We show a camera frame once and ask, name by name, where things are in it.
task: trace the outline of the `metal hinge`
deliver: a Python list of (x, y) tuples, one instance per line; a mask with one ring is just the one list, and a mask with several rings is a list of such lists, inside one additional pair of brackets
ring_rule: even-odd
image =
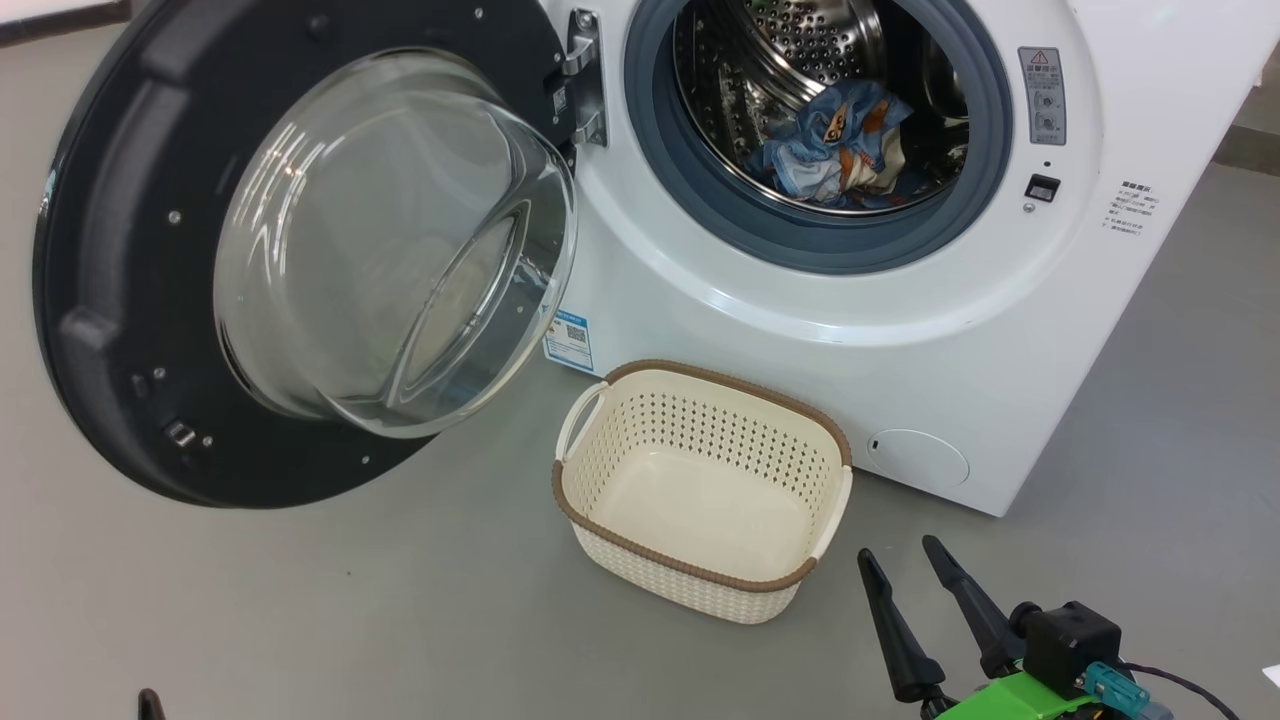
[(604, 74), (600, 72), (600, 17), (591, 10), (575, 9), (568, 17), (568, 54), (561, 65), (564, 78), (573, 85), (573, 115), (577, 128), (573, 145), (609, 145), (604, 122)]

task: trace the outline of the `open door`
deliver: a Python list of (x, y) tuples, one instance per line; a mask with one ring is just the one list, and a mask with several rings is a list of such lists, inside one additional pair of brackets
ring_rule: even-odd
[(564, 291), (591, 41), (567, 53), (536, 0), (150, 4), (36, 237), (72, 419), (152, 491), (280, 507), (468, 416)]

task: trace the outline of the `gray rubber seal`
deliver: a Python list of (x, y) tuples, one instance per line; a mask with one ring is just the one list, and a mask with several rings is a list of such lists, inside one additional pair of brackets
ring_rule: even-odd
[(762, 260), (823, 274), (913, 263), (960, 236), (991, 202), (1009, 164), (1012, 101), (996, 46), (964, 0), (897, 0), (951, 60), (969, 104), (969, 154), (955, 184), (890, 215), (832, 218), (773, 202), (735, 178), (694, 129), (676, 87), (671, 32), (686, 0), (643, 0), (623, 79), (640, 149), (699, 224)]

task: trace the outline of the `laundry basket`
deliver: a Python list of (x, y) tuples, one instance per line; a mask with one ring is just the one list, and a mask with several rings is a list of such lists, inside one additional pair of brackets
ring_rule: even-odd
[(553, 488), (599, 565), (756, 624), (786, 609), (831, 543), (850, 465), (845, 436), (813, 407), (648, 360), (614, 370), (570, 410)]

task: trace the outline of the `warning label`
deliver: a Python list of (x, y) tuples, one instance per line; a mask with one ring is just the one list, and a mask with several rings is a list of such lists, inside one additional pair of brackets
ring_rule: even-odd
[(1149, 184), (1124, 181), (1107, 208), (1102, 227), (1124, 234), (1140, 236), (1160, 209), (1160, 197)]
[(1066, 88), (1056, 47), (1019, 47), (1027, 101), (1030, 105), (1032, 142), (1066, 145)]
[(595, 372), (591, 360), (591, 332), (586, 318), (579, 318), (563, 310), (556, 311), (550, 329), (547, 331), (547, 357), (563, 363), (579, 370)]

